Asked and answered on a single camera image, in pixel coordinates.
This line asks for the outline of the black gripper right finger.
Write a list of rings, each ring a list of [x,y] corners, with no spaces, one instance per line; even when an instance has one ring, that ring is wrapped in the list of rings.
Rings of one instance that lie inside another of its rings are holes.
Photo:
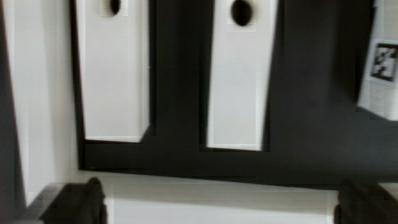
[[[378,183],[344,181],[335,224],[398,224],[398,199]]]

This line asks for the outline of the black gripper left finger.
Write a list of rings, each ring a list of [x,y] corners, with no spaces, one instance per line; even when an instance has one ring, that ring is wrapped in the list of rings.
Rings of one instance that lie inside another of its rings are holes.
[[[99,178],[65,186],[42,221],[45,224],[109,224],[106,192]]]

